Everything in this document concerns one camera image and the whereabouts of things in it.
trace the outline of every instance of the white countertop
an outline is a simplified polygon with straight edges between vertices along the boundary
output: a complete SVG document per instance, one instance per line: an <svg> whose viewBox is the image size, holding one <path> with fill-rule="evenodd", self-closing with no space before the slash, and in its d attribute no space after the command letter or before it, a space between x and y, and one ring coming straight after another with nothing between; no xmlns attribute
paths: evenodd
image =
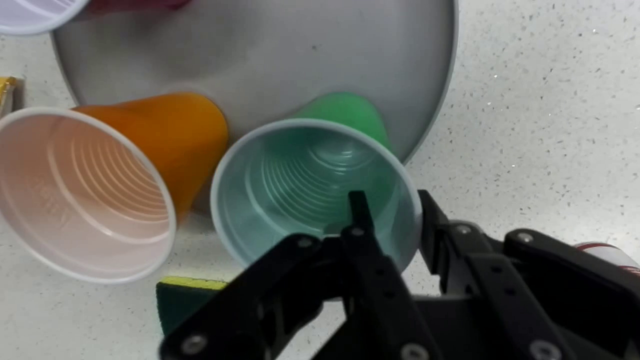
<svg viewBox="0 0 640 360"><path fill-rule="evenodd" d="M452 219L502 236L538 229L571 244L610 242L640 261L640 5L464 2L454 78L408 165ZM0 38L0 75L27 104L70 107L50 41ZM417 293L434 280L414 265ZM193 219L170 274L239 274L206 219ZM0 232L0 359L150 360L162 339L155 284L65 279ZM321 323L285 359L309 359Z"/></svg>

